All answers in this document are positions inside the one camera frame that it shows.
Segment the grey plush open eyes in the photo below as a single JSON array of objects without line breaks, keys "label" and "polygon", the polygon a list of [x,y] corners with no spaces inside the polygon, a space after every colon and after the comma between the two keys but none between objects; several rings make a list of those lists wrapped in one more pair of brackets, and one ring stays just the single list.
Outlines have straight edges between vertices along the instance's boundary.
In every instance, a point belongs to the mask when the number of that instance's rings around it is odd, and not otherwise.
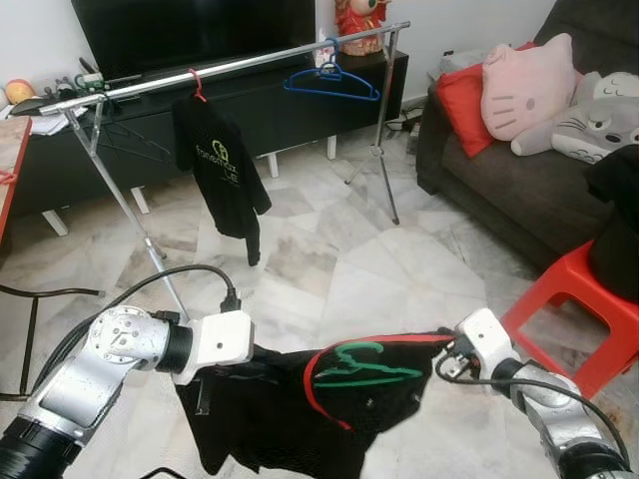
[{"label": "grey plush open eyes", "polygon": [[510,142],[517,156],[555,150],[588,165],[613,151],[639,143],[638,97],[613,97],[580,102],[526,129]]}]

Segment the red plastic stool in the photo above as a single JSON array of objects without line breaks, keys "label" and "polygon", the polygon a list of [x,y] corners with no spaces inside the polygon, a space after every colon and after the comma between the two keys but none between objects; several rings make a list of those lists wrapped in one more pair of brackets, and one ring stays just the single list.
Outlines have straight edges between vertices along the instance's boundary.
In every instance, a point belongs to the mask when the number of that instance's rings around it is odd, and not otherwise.
[{"label": "red plastic stool", "polygon": [[581,396],[589,400],[638,360],[639,348],[639,305],[608,291],[590,272],[588,253],[592,246],[590,241],[563,255],[501,319],[512,342],[524,347],[537,363],[561,375],[566,373],[563,366],[526,337],[521,327],[540,307],[560,306],[570,299],[602,320],[610,334],[572,375]]}]

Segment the black television cabinet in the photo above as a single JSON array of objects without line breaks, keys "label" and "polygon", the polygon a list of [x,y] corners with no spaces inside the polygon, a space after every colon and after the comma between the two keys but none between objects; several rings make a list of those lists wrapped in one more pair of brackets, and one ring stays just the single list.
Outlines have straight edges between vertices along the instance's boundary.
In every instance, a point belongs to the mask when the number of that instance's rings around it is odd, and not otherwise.
[{"label": "black television cabinet", "polygon": [[[360,97],[369,87],[383,88],[386,64],[344,54],[338,63],[366,84],[298,79],[296,91],[285,90],[285,79],[301,67],[279,61],[206,79],[204,93],[220,115],[236,123],[248,151],[269,154],[377,122],[378,103]],[[110,106],[97,152],[120,191],[159,186],[180,176],[172,156],[172,105],[192,88],[186,84],[142,93]],[[76,132],[67,127],[52,136],[29,138],[9,212],[40,214],[109,194]]]}]

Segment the orange round toy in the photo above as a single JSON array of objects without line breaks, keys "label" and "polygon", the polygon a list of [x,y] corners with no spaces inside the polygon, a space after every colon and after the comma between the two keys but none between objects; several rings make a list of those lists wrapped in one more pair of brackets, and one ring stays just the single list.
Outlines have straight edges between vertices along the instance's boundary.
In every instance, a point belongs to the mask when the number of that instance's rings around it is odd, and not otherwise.
[{"label": "orange round toy", "polygon": [[32,84],[24,79],[12,79],[12,81],[6,82],[4,93],[5,99],[10,105],[19,105],[38,96]]}]

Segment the white lace covered table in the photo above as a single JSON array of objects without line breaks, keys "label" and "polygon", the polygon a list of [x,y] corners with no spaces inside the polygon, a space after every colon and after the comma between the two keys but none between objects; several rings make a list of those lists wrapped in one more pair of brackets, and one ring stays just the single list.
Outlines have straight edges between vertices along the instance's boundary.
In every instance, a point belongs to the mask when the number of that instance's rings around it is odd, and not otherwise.
[{"label": "white lace covered table", "polygon": [[482,76],[483,64],[488,55],[487,50],[447,51],[439,60],[438,76],[435,81],[442,82],[453,74]]}]

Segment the red cushion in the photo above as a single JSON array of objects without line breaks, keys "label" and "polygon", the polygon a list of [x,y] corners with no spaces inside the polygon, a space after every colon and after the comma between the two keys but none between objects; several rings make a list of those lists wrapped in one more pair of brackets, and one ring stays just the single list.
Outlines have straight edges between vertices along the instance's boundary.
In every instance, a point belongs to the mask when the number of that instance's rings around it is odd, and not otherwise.
[{"label": "red cushion", "polygon": [[485,127],[482,114],[485,99],[483,69],[482,76],[453,74],[437,82],[435,96],[467,157],[474,159],[493,145],[494,138]]}]

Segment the silver metal clothes rack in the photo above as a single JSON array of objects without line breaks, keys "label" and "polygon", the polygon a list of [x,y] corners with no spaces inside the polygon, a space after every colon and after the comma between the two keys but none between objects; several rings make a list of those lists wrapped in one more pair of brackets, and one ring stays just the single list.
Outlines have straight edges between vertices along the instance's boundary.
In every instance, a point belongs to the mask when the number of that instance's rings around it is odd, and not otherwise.
[{"label": "silver metal clothes rack", "polygon": [[122,191],[115,182],[113,177],[106,168],[104,161],[101,160],[99,154],[97,154],[97,146],[99,146],[99,137],[101,133],[100,125],[102,119],[104,119],[105,105],[108,102],[123,101],[127,99],[133,99],[155,90],[168,90],[170,87],[183,86],[189,82],[205,81],[205,79],[211,79],[215,76],[223,76],[232,72],[238,72],[238,70],[246,70],[257,65],[269,64],[271,61],[278,61],[290,58],[300,58],[301,56],[307,56],[310,58],[315,51],[322,51],[324,47],[329,45],[334,46],[335,51],[339,51],[339,45],[351,44],[360,38],[368,37],[382,37],[388,35],[387,41],[384,42],[383,56],[386,58],[386,77],[384,77],[383,89],[385,91],[391,87],[393,79],[393,70],[395,70],[395,46],[397,44],[397,38],[400,36],[402,29],[409,28],[411,23],[409,20],[405,22],[389,24],[389,26],[382,26],[379,28],[368,29],[368,31],[355,33],[355,35],[346,35],[331,40],[324,40],[316,42],[315,44],[307,44],[304,46],[292,47],[291,49],[269,52],[269,54],[256,56],[256,58],[246,58],[236,61],[225,61],[225,63],[212,65],[202,70],[189,70],[187,73],[178,74],[178,76],[169,76],[159,79],[152,79],[138,84],[132,84],[119,90],[109,90],[101,93],[87,93],[87,95],[78,97],[78,99],[52,102],[52,104],[41,106],[38,109],[38,114],[41,116],[46,115],[61,115],[68,120],[70,128],[76,133],[76,136],[86,151],[90,161],[97,172],[99,172],[102,182],[110,189],[111,195],[115,198],[116,204],[120,206],[120,209],[124,212],[127,219],[131,221],[133,228],[141,234],[143,239],[143,245],[146,248],[146,252],[150,257],[152,264],[155,266],[157,272],[165,272],[165,265],[163,262],[163,255],[157,250],[154,241],[150,237],[150,234],[146,232],[145,227],[141,224],[140,219],[137,218],[136,212],[125,201]]}]

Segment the black flat television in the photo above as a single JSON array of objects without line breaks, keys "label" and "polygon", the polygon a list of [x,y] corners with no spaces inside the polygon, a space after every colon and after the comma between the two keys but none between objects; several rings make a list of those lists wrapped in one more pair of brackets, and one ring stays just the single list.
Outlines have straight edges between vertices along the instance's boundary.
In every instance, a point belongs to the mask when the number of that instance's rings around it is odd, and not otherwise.
[{"label": "black flat television", "polygon": [[110,81],[310,44],[315,0],[70,0]]}]

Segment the blue plastic hanger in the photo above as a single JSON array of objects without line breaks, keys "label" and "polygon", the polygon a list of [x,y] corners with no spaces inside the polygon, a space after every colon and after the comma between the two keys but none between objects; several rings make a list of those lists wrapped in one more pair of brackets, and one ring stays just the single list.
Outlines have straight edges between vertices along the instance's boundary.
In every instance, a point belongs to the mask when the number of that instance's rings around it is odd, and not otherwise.
[{"label": "blue plastic hanger", "polygon": [[[370,102],[380,101],[380,90],[372,86],[371,83],[367,82],[364,78],[358,77],[353,73],[346,72],[339,66],[336,60],[337,52],[339,50],[339,40],[337,38],[328,38],[328,41],[333,46],[333,52],[328,56],[328,59],[325,60],[324,63],[320,64],[319,67],[293,73],[292,76],[284,80],[284,90],[296,93],[315,93],[315,95],[332,96],[337,97],[338,99],[352,99]],[[300,88],[294,86],[295,81],[304,77],[315,77],[319,78],[320,81],[334,82],[337,84],[341,84],[343,81],[346,81],[346,79],[351,79],[352,81],[357,81],[367,87],[368,93],[365,93],[365,95],[355,95],[354,93],[343,93],[330,90],[311,90],[311,88]]]}]

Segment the black fonemax printed t-shirt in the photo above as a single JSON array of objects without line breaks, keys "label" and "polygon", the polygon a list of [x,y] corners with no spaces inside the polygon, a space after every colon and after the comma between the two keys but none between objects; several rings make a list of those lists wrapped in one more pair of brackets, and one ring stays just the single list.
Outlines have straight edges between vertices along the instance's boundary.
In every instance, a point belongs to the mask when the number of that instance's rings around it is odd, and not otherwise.
[{"label": "black fonemax printed t-shirt", "polygon": [[196,96],[174,101],[172,119],[175,165],[195,178],[218,232],[245,242],[247,261],[256,267],[261,260],[259,217],[273,201],[241,131]]}]

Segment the pink cat face pillow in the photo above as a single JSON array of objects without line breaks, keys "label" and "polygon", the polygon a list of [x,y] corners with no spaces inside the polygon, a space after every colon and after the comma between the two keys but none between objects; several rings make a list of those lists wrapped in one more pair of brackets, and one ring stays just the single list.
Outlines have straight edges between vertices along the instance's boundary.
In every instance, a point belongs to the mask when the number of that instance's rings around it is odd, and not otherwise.
[{"label": "pink cat face pillow", "polygon": [[482,64],[482,78],[485,128],[496,140],[515,140],[517,134],[569,108],[578,84],[572,37],[561,33],[526,50],[494,47]]}]

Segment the green plastic hanger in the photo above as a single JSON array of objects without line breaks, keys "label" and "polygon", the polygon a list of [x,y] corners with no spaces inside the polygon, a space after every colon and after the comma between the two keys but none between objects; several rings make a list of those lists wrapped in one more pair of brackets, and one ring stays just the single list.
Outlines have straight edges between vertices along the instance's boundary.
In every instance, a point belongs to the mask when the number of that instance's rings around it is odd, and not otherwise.
[{"label": "green plastic hanger", "polygon": [[377,342],[358,341],[348,342],[334,348],[338,364],[312,375],[314,387],[318,388],[346,388],[379,386],[401,382],[402,380],[423,377],[419,369],[401,368],[401,366],[387,366],[379,363],[365,363],[355,357],[358,351],[371,351],[378,356],[384,347]]}]

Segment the black shirt green logo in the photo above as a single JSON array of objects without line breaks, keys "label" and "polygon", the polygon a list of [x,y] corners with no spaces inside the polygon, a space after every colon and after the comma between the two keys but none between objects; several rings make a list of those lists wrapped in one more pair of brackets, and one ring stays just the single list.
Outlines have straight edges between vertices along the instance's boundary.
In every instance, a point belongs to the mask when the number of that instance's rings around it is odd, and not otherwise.
[{"label": "black shirt green logo", "polygon": [[590,195],[615,205],[631,232],[639,233],[639,147],[629,145],[585,169]]}]

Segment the grey plush closed eyes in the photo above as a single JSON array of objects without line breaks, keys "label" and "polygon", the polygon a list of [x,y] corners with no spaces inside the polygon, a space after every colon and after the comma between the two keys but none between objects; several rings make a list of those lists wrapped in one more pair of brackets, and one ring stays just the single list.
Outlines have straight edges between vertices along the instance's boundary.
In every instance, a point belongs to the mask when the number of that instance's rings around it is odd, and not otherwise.
[{"label": "grey plush closed eyes", "polygon": [[639,77],[627,72],[615,72],[602,76],[599,72],[584,74],[579,79],[572,106],[599,99],[611,97],[633,97],[638,99]]}]

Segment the red fortune god figurine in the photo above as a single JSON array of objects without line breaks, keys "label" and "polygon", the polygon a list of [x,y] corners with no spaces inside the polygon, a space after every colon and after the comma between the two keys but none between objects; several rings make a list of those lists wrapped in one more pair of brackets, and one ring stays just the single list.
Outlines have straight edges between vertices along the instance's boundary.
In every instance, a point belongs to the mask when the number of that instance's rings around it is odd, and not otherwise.
[{"label": "red fortune god figurine", "polygon": [[[387,6],[392,0],[334,0],[334,23],[339,36],[382,27],[386,20]],[[351,56],[366,56],[383,50],[379,36],[359,38],[343,42],[339,50]]]}]

